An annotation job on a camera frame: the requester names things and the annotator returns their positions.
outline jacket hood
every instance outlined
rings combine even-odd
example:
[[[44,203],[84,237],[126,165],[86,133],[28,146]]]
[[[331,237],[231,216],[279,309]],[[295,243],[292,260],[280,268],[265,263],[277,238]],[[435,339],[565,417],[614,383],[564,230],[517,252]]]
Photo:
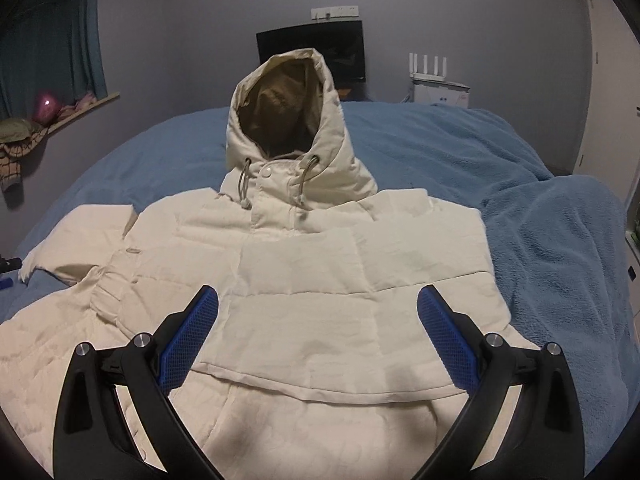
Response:
[[[231,100],[226,130],[230,170],[222,192],[234,196],[242,173],[251,181],[267,164],[288,162],[281,197],[295,196],[304,175],[305,204],[327,208],[377,192],[354,156],[331,73],[312,48],[273,56],[245,77]]]

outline brown hood lining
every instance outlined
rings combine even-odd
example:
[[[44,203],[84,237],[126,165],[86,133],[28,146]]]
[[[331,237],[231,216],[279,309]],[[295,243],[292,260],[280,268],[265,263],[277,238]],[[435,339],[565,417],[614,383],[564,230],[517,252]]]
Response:
[[[296,158],[311,149],[321,111],[322,84],[313,60],[288,59],[249,90],[238,120],[265,158]]]

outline wall socket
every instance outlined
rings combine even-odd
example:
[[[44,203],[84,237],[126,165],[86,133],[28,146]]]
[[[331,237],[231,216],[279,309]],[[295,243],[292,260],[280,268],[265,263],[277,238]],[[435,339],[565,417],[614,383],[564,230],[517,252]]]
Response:
[[[327,20],[331,18],[346,18],[359,16],[360,11],[357,5],[340,6],[340,7],[319,7],[311,9],[312,20]]]

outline fleece blanket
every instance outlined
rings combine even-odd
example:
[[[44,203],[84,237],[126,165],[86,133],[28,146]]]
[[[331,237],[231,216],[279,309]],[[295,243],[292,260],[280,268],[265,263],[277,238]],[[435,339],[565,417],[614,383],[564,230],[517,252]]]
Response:
[[[640,393],[632,337],[621,204],[596,180],[554,178],[534,150],[484,110],[419,104],[344,105],[354,150],[380,189],[424,187],[478,208],[512,324],[537,344],[564,348],[580,399],[590,470],[618,436]],[[158,124],[89,169],[25,238],[25,256],[83,203],[133,203],[225,176],[228,108]],[[179,139],[181,149],[175,149]],[[0,319],[63,288],[37,271],[0,291]]]

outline gray wall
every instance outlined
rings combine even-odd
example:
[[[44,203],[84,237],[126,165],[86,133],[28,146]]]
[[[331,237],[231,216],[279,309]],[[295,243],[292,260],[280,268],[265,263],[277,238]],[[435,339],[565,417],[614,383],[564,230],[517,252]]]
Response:
[[[572,169],[588,104],[585,0],[164,0],[174,70],[196,110],[228,104],[258,65],[255,33],[310,21],[312,7],[359,5],[369,94],[400,101],[409,52],[447,56],[473,107],[506,118],[549,165]]]
[[[59,130],[27,159],[24,196],[0,199],[2,254],[11,255],[51,203],[94,162],[180,113],[167,70],[162,0],[98,0],[98,28],[107,89],[119,91],[121,98]]]

